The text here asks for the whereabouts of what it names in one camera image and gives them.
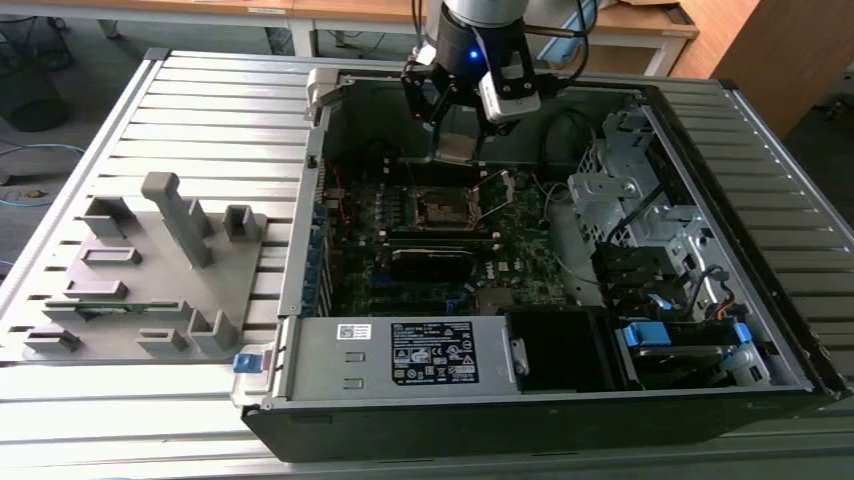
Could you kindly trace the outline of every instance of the blue cable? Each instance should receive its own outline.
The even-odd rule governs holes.
[[[0,200],[0,205],[8,205],[9,207],[46,207],[53,202],[41,202],[41,203],[17,203],[9,202],[6,200]]]
[[[28,148],[66,148],[68,150],[73,150],[74,152],[77,152],[80,155],[85,153],[84,149],[81,149],[80,147],[74,147],[73,145],[65,145],[61,143],[33,143],[32,145],[18,145],[9,148],[8,150],[4,150],[2,152],[0,152],[0,157]]]
[[[85,153],[85,150],[80,147],[74,147],[73,145],[65,145],[62,143],[34,143],[32,145],[18,145],[17,143],[9,142],[6,140],[0,139],[0,142],[13,145],[13,148],[4,150],[0,152],[0,157],[8,155],[9,153],[17,152],[18,150],[25,150],[28,148],[66,148],[68,150],[73,150],[81,156]],[[53,202],[41,202],[41,203],[17,203],[9,202],[8,200],[0,200],[0,205],[8,205],[9,207],[46,207]]]

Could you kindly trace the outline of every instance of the white label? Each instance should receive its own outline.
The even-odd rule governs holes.
[[[371,324],[367,323],[339,323],[337,324],[337,339],[339,340],[369,340],[371,339]]]
[[[694,33],[691,32],[678,32],[674,30],[664,30],[662,32],[662,35],[664,35],[666,37],[690,37],[694,35]]]
[[[284,8],[247,8],[249,13],[269,13],[273,15],[284,15]]]

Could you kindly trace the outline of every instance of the table leg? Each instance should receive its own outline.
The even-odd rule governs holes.
[[[104,32],[104,36],[106,38],[118,38],[121,33],[118,33],[118,21],[117,20],[98,20],[97,24],[101,27],[101,32]]]
[[[646,67],[646,72],[643,72],[644,75],[654,77],[666,77],[670,75],[670,70],[676,63],[686,42],[687,40],[682,37],[667,37],[664,39],[662,47],[655,50],[650,65]]]
[[[288,19],[288,26],[293,33],[293,52],[297,57],[317,56],[317,41],[315,26],[309,18]]]

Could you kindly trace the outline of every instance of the barcode sticker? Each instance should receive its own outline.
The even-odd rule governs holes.
[[[369,340],[371,339],[371,324],[352,324],[352,323],[339,323],[337,324],[337,335],[336,338],[339,340]]]
[[[255,8],[255,7],[249,7],[247,8],[247,10],[249,11],[249,13],[268,13],[272,15],[284,15],[285,11],[284,8]]]

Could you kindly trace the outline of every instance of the black plastic component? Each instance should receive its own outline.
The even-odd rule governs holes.
[[[664,247],[596,245],[591,256],[607,306],[622,316],[662,318],[662,306],[650,295],[671,305],[687,302],[683,285],[687,277],[676,274]]]
[[[473,256],[440,250],[397,250],[391,254],[395,282],[461,282],[471,276]]]
[[[171,54],[171,48],[149,48],[148,51],[145,51],[145,60],[165,60]]]
[[[616,334],[616,317],[599,307],[511,306],[504,309],[509,339],[521,341],[528,372],[523,392],[630,389]]]
[[[738,84],[735,83],[735,80],[730,79],[730,78],[719,78],[716,79],[718,84],[720,85],[720,88],[724,90],[740,90],[738,88]]]

